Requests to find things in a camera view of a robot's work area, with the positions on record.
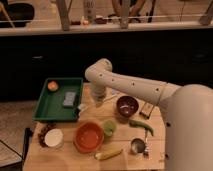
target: orange bowl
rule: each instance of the orange bowl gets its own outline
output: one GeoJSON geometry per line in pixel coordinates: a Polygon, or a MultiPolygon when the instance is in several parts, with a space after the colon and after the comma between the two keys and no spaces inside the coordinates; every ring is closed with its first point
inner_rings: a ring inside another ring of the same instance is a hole
{"type": "Polygon", "coordinates": [[[121,96],[116,102],[116,108],[120,115],[129,118],[137,112],[139,104],[131,96],[121,96]]]}
{"type": "Polygon", "coordinates": [[[100,148],[103,140],[102,128],[94,122],[86,122],[77,129],[74,145],[80,153],[90,153],[100,148]]]}

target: small white cup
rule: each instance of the small white cup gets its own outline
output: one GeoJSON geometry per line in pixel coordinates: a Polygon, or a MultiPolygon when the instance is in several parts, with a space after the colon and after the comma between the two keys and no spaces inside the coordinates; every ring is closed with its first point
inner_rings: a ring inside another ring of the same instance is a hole
{"type": "Polygon", "coordinates": [[[44,137],[44,142],[48,147],[60,148],[63,145],[63,133],[60,129],[48,131],[44,137]]]}

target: dark wall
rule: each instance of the dark wall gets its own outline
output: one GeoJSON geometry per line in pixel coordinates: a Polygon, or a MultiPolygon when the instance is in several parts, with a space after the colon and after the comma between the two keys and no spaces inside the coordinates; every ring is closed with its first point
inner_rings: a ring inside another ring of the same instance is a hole
{"type": "Polygon", "coordinates": [[[46,78],[84,77],[103,57],[120,74],[213,86],[212,37],[212,29],[1,37],[0,100],[37,99],[46,78]]]}

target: green pepper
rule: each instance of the green pepper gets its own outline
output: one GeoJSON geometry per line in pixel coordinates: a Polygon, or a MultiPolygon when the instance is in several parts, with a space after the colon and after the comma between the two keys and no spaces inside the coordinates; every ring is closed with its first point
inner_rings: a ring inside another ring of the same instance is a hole
{"type": "Polygon", "coordinates": [[[145,130],[148,130],[151,133],[151,135],[154,136],[154,130],[152,129],[152,127],[144,122],[136,121],[136,120],[129,120],[129,125],[131,127],[142,127],[145,130]]]}

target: bottle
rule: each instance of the bottle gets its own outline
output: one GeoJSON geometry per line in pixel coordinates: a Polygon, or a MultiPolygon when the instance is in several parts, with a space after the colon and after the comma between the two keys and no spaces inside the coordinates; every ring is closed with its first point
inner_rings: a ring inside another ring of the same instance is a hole
{"type": "Polygon", "coordinates": [[[96,18],[95,0],[83,0],[84,18],[93,23],[96,18]]]}

